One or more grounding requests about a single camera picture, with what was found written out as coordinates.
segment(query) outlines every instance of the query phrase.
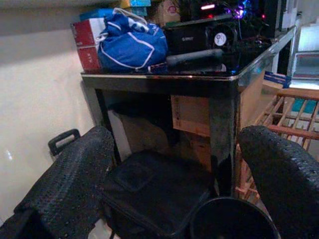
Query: fan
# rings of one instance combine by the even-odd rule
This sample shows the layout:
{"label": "fan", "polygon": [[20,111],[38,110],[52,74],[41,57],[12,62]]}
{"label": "fan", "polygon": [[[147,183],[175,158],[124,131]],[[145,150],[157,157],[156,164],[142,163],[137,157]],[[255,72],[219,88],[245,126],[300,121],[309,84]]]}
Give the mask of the fan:
{"label": "fan", "polygon": [[211,49],[230,49],[237,42],[237,31],[232,22],[209,26],[206,34]]}

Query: table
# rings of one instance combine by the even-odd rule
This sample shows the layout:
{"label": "table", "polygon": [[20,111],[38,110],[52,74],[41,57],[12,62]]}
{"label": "table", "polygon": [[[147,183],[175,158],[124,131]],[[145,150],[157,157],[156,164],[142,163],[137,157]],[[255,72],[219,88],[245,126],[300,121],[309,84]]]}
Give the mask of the table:
{"label": "table", "polygon": [[103,91],[167,94],[209,98],[209,126],[212,172],[221,195],[234,193],[236,118],[240,92],[250,86],[272,59],[295,36],[292,28],[253,59],[243,62],[238,71],[111,74],[82,73],[84,90],[95,124],[110,123]]}

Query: electronic device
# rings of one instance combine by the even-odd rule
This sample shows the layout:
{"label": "electronic device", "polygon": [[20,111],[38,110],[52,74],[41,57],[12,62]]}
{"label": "electronic device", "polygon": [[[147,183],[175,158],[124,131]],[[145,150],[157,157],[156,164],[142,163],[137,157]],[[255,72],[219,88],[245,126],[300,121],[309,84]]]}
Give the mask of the electronic device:
{"label": "electronic device", "polygon": [[207,49],[230,49],[237,41],[236,24],[230,15],[177,23],[165,28],[170,55]]}

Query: wooden crate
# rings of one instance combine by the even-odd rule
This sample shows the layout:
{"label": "wooden crate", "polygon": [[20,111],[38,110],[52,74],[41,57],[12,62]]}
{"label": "wooden crate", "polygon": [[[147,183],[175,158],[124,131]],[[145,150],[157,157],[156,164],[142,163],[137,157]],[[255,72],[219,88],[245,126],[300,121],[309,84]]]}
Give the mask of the wooden crate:
{"label": "wooden crate", "polygon": [[[304,99],[300,111],[292,113],[296,98]],[[315,101],[315,107],[310,116],[305,117],[304,109],[309,100]],[[267,126],[281,137],[300,144],[305,150],[309,149],[311,140],[319,139],[319,132],[315,131],[315,123],[319,123],[319,91],[286,89],[281,90],[272,98],[265,110],[257,117],[254,125]],[[306,126],[298,128],[300,122]],[[260,196],[256,189],[251,171],[241,156],[240,147],[236,148],[236,192],[241,199],[257,204]]]}
{"label": "wooden crate", "polygon": [[[239,129],[248,126],[249,118],[258,106],[264,75],[262,72],[249,87],[240,89]],[[175,129],[210,136],[208,98],[171,96],[171,108]]]}

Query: blue bag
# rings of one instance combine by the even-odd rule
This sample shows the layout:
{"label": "blue bag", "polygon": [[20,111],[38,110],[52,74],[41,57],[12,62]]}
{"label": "blue bag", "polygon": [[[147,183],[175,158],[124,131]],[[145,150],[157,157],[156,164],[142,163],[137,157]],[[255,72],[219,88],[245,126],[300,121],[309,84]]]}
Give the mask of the blue bag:
{"label": "blue bag", "polygon": [[98,51],[103,68],[129,72],[165,61],[166,37],[155,24],[115,13],[106,20],[106,26],[100,34]]}

